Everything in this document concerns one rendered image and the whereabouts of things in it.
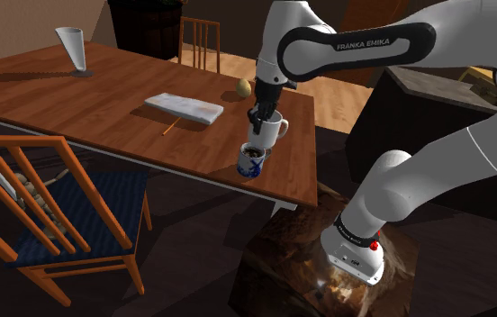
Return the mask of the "orange pencil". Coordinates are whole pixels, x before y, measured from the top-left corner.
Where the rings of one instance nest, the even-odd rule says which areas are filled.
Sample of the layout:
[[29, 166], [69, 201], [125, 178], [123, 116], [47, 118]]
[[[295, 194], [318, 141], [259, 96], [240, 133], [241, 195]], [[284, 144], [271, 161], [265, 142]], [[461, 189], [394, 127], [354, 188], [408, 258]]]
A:
[[179, 121], [181, 117], [177, 117], [162, 133], [161, 136], [165, 136]]

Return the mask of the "wooden chair with blue seat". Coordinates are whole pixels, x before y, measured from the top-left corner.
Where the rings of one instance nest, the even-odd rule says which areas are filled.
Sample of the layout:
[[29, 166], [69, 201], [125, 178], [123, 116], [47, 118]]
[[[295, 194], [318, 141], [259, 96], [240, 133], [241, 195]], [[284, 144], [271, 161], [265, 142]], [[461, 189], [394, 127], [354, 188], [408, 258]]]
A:
[[[26, 158], [27, 147], [52, 147], [68, 168], [68, 175], [45, 186]], [[0, 200], [24, 224], [17, 244], [0, 237], [0, 258], [64, 306], [71, 301], [55, 278], [125, 269], [138, 293], [144, 285], [136, 261], [142, 224], [150, 225], [145, 172], [94, 172], [87, 174], [62, 136], [1, 136], [0, 173], [26, 203], [0, 186]], [[61, 234], [15, 173], [26, 176], [67, 232]], [[56, 237], [49, 239], [47, 227]]]

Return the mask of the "yellow potato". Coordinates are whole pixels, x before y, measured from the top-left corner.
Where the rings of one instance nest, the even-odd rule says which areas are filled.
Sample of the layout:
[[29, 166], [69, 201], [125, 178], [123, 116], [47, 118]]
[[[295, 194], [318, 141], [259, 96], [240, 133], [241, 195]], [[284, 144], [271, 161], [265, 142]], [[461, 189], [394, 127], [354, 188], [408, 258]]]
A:
[[247, 98], [251, 95], [252, 87], [247, 79], [239, 79], [238, 83], [236, 84], [236, 92], [242, 98]]

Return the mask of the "patterned robot stand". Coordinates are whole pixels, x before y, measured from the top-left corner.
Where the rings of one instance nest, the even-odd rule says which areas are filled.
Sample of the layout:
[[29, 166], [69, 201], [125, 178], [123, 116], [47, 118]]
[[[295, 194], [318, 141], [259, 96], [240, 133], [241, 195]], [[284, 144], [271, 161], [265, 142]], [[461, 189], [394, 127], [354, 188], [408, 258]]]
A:
[[318, 185], [318, 204], [277, 212], [243, 251], [229, 305], [239, 317], [409, 317], [420, 245], [381, 230], [381, 281], [368, 286], [327, 260], [320, 234], [348, 198]]

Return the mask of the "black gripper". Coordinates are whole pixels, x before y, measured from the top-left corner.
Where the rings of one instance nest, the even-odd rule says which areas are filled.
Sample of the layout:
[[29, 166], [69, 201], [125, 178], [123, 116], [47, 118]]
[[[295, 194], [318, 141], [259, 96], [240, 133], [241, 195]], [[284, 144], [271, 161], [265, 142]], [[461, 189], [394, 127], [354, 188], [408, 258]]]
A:
[[276, 108], [283, 86], [268, 84], [257, 78], [255, 84], [255, 107], [248, 110], [248, 118], [254, 134], [259, 135], [262, 120], [276, 121]]

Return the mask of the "dark barrel planter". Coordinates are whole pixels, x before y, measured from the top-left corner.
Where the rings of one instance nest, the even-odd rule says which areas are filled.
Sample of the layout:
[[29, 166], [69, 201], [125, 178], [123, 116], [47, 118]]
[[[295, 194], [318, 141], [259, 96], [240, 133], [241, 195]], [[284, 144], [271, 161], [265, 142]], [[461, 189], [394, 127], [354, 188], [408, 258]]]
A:
[[157, 59], [178, 55], [181, 0], [107, 0], [117, 47]]

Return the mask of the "wooden slat chair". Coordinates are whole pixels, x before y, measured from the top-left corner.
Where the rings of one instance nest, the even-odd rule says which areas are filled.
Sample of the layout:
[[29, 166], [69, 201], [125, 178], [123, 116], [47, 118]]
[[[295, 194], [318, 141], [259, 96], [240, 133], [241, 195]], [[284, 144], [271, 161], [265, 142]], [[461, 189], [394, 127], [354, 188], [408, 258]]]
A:
[[216, 54], [216, 72], [221, 73], [221, 25], [217, 22], [195, 19], [190, 17], [180, 17], [179, 22], [179, 40], [178, 40], [178, 55], [177, 63], [182, 63], [183, 58], [183, 45], [184, 45], [184, 30], [185, 23], [192, 24], [193, 31], [193, 60], [192, 65], [194, 68], [207, 69], [207, 54], [208, 54], [208, 31], [210, 27], [215, 28], [216, 32], [216, 42], [215, 42], [215, 54]]

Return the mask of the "dark cabinet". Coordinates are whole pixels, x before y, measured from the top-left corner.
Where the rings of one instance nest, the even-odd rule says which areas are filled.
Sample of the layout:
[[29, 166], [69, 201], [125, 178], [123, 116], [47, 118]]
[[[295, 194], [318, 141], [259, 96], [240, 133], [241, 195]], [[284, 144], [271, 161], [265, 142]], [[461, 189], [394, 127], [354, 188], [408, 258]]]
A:
[[[351, 179], [360, 183], [391, 149], [415, 154], [426, 144], [497, 113], [469, 84], [407, 68], [386, 68], [346, 141]], [[497, 221], [497, 177], [461, 186], [431, 201]]]

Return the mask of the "wooden dining table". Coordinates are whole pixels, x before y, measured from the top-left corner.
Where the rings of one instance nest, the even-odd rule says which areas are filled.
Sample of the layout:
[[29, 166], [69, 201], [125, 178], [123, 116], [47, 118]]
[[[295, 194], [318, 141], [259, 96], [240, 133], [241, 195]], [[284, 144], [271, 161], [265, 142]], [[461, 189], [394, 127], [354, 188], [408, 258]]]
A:
[[[253, 97], [236, 94], [234, 77], [88, 42], [91, 77], [72, 77], [60, 45], [0, 59], [0, 123], [153, 168], [266, 198], [277, 208], [317, 204], [314, 102], [282, 93], [288, 133], [274, 146], [262, 173], [241, 176], [239, 147], [248, 138]], [[144, 100], [170, 93], [221, 105], [211, 125], [176, 119]]]

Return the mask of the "blue and white mug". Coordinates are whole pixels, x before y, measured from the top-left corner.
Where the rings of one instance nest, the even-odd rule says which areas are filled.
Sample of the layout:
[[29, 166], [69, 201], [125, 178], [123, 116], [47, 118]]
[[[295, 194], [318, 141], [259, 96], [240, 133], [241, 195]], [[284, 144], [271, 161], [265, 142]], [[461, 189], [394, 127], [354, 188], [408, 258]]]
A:
[[246, 142], [239, 148], [237, 171], [243, 177], [258, 177], [266, 159], [267, 153], [264, 149]]

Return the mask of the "white cone vase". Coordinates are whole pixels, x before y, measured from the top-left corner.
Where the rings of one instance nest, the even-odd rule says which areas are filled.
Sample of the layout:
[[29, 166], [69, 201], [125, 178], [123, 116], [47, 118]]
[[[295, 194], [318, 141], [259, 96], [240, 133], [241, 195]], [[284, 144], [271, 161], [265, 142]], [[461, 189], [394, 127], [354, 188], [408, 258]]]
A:
[[70, 72], [70, 75], [73, 77], [91, 77], [94, 72], [86, 66], [83, 31], [76, 27], [58, 27], [55, 32], [75, 68]]

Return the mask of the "wooden jointed figure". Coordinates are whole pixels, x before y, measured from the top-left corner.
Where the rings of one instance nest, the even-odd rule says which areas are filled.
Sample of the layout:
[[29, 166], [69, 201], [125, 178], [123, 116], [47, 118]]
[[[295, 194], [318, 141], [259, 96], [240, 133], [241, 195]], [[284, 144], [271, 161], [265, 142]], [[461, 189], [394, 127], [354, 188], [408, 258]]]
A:
[[[62, 177], [64, 177], [68, 173], [68, 168], [64, 169], [63, 171], [59, 172], [54, 178], [52, 178], [49, 181], [46, 181], [44, 183], [45, 186], [50, 186], [59, 181]], [[52, 210], [49, 208], [47, 203], [44, 201], [44, 199], [41, 197], [41, 195], [38, 193], [36, 190], [35, 186], [33, 183], [23, 174], [20, 173], [15, 173], [19, 181], [22, 182], [26, 190], [29, 192], [29, 194], [32, 196], [34, 201], [39, 205], [39, 207], [50, 217], [52, 222], [56, 225], [56, 227], [60, 230], [61, 234], [65, 234], [67, 232], [66, 228], [60, 223], [60, 221], [57, 219], [56, 215], [52, 212]], [[26, 209], [26, 203], [24, 202], [24, 199], [21, 197], [21, 195], [16, 192], [16, 200], [19, 206], [25, 210]], [[43, 229], [44, 234], [51, 240], [55, 240], [56, 237], [55, 235], [47, 228], [44, 227]]]

